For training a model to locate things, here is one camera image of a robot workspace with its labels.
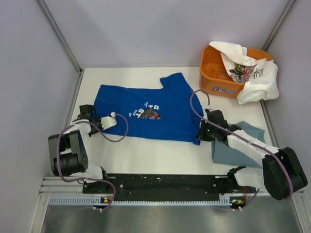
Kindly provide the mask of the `blue printed t shirt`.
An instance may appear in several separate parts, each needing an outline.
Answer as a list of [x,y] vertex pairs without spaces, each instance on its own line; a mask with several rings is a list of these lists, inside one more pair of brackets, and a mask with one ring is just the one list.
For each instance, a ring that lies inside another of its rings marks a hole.
[[117,113],[117,125],[106,133],[199,145],[196,137],[204,113],[198,97],[182,73],[159,81],[161,89],[102,84],[93,104],[97,114]]

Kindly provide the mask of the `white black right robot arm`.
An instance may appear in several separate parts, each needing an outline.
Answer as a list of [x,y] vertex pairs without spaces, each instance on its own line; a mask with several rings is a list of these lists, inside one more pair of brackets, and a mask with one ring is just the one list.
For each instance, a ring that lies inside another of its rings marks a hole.
[[230,191],[238,192],[250,186],[283,200],[308,185],[293,149],[267,145],[240,126],[229,125],[220,110],[205,112],[207,119],[201,121],[197,138],[212,143],[212,158],[221,157],[218,162],[237,165],[233,176],[227,179]]

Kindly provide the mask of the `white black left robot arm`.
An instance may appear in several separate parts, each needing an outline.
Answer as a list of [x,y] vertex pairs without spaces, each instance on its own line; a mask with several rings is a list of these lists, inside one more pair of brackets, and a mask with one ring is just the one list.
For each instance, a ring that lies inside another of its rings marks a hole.
[[62,134],[59,142],[58,134],[48,138],[51,170],[55,176],[59,175],[57,166],[59,161],[64,177],[83,177],[84,182],[93,183],[94,188],[103,193],[110,188],[108,174],[101,166],[89,163],[83,143],[83,138],[98,132],[94,125],[102,129],[102,121],[94,106],[86,104],[81,105],[79,109],[77,119],[73,121],[72,127]]

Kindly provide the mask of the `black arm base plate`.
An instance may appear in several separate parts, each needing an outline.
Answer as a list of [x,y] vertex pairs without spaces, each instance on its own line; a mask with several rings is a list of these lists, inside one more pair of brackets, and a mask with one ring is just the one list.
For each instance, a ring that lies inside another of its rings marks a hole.
[[108,180],[116,189],[116,201],[209,201],[224,194],[255,193],[253,187],[239,186],[232,175],[160,174],[157,181],[154,177],[143,180],[134,174],[110,173]]

